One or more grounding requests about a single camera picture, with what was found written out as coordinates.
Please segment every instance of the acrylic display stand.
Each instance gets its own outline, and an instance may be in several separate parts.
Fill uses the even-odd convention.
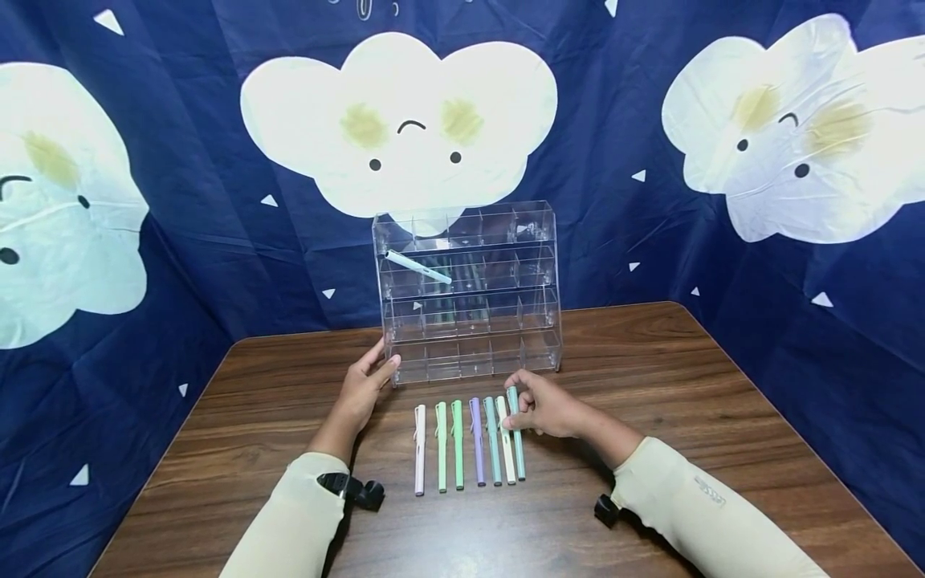
[[[401,355],[393,383],[509,374],[521,367],[558,370],[561,307],[549,204],[494,204],[465,211],[449,228],[443,224],[453,217],[439,222],[460,212],[373,220],[386,353]],[[436,237],[415,234],[441,227]],[[388,251],[451,283],[386,259]]]

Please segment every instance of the wooden table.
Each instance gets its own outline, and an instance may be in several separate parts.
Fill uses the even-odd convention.
[[[832,576],[921,576],[810,448],[679,305],[567,312],[556,379],[660,437],[767,513]],[[93,576],[217,576],[286,465],[378,330],[248,339],[222,362]],[[527,480],[413,494],[413,407],[498,395],[502,377],[398,389],[374,413],[354,473],[387,490],[354,509],[332,576],[697,575],[638,521],[593,515],[612,477],[573,440],[524,436]]]

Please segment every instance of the navy blue backdrop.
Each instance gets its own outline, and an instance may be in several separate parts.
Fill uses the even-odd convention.
[[[506,198],[556,211],[563,304],[682,303],[925,565],[925,203],[850,242],[750,242],[724,195],[685,182],[663,120],[672,82],[722,37],[767,48],[838,14],[865,50],[925,33],[917,6],[0,0],[0,64],[68,70],[117,128],[149,207],[136,307],[78,306],[0,350],[0,574],[89,570],[236,340],[379,323],[370,219],[262,152],[241,87],[280,56],[340,68],[385,31],[441,58],[491,41],[539,55],[555,120]]]

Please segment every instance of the mint green pen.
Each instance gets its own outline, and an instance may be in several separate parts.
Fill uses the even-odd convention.
[[[520,411],[517,405],[517,386],[508,387],[508,405],[511,406],[511,415]],[[517,457],[517,479],[523,482],[526,479],[526,466],[524,465],[524,439],[519,429],[514,430],[514,454]]]
[[[455,400],[450,407],[453,411],[453,449],[456,458],[456,489],[463,489],[463,403]]]
[[[482,400],[485,407],[485,429],[488,431],[488,447],[491,449],[491,476],[495,486],[501,485],[501,458],[498,455],[498,418],[495,417],[495,401],[492,398]]]
[[[437,404],[437,490],[447,493],[447,402]]]

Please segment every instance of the teal pen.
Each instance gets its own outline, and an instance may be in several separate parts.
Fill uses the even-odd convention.
[[[501,458],[498,455],[498,418],[495,401],[491,398],[482,400],[485,406],[485,429],[488,431],[488,447],[491,449],[491,476],[495,486],[501,485]]]
[[[511,406],[509,409],[511,415],[514,415],[520,411],[520,406],[517,405],[517,386],[508,387],[508,405]],[[519,429],[515,429],[513,432],[514,453],[517,457],[517,479],[523,482],[523,480],[526,479],[526,465],[524,464],[524,439],[521,437]]]

